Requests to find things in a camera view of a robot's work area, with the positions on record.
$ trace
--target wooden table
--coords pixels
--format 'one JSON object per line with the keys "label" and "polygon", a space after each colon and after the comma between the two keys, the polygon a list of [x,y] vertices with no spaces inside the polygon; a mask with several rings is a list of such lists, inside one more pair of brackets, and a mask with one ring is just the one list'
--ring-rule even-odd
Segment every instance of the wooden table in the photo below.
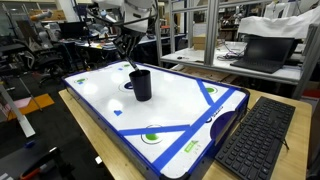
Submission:
{"label": "wooden table", "polygon": [[[286,148],[282,146],[272,179],[305,179],[311,124],[311,106],[300,101],[259,91],[249,91],[251,93],[249,108],[252,108],[256,100],[261,96],[296,107],[286,136],[290,150],[287,151]],[[113,177],[115,179],[144,179],[127,156],[108,138],[67,90],[62,90],[59,93]],[[238,178],[222,165],[213,162],[203,179],[225,180]]]}

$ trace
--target laptop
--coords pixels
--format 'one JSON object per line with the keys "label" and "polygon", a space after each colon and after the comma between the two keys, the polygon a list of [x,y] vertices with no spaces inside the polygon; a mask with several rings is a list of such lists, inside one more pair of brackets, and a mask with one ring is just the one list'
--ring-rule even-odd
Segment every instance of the laptop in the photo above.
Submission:
{"label": "laptop", "polygon": [[293,42],[294,38],[252,38],[243,59],[230,65],[272,74],[284,65]]}

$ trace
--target blue line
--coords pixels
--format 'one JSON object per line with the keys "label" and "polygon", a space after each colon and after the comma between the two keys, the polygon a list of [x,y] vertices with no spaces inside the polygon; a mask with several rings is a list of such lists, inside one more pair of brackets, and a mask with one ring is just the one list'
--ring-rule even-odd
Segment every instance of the blue line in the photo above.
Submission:
{"label": "blue line", "polygon": [[203,84],[202,80],[201,79],[196,79],[196,81],[197,81],[198,86],[200,87],[200,90],[201,90],[204,98],[206,99],[208,105],[209,106],[213,105],[214,102],[213,102],[210,94],[208,93],[206,87],[204,87],[204,84]]}
{"label": "blue line", "polygon": [[206,121],[215,113],[221,105],[229,99],[235,90],[228,89],[219,100],[211,106],[199,119],[191,125],[166,151],[164,151],[152,164],[159,171],[176,155],[176,153],[190,140],[190,138],[206,123]]}
{"label": "blue line", "polygon": [[155,134],[155,133],[163,133],[163,132],[185,131],[189,128],[190,128],[190,125],[179,125],[179,126],[119,130],[119,133],[123,136],[133,136],[133,135],[140,135],[140,134]]}

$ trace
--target floor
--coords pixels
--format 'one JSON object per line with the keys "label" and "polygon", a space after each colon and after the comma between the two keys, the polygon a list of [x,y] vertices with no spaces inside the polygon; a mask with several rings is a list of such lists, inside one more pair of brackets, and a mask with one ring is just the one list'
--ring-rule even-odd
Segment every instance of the floor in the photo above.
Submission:
{"label": "floor", "polygon": [[[113,179],[107,169],[95,162],[98,156],[90,142],[84,135],[70,111],[60,98],[58,92],[64,85],[48,81],[42,88],[38,87],[39,77],[25,75],[23,81],[34,96],[49,93],[55,104],[27,115],[36,135],[26,138],[16,120],[0,123],[0,158],[22,148],[25,143],[35,140],[44,140],[49,149],[59,147],[61,156],[71,163],[75,169],[72,175],[75,179]],[[10,92],[13,99],[28,97],[18,79],[10,79],[8,87],[15,87]]]}

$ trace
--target black keyboard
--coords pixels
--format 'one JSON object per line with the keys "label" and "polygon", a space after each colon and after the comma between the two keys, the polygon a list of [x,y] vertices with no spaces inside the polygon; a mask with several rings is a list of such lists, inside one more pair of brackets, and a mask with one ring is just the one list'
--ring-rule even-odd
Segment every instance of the black keyboard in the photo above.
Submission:
{"label": "black keyboard", "polygon": [[245,69],[251,69],[255,71],[265,72],[265,73],[274,73],[281,69],[281,65],[267,62],[259,62],[259,61],[244,61],[239,60],[230,64],[231,66],[241,67]]}
{"label": "black keyboard", "polygon": [[261,97],[216,155],[242,179],[270,179],[295,107]]}

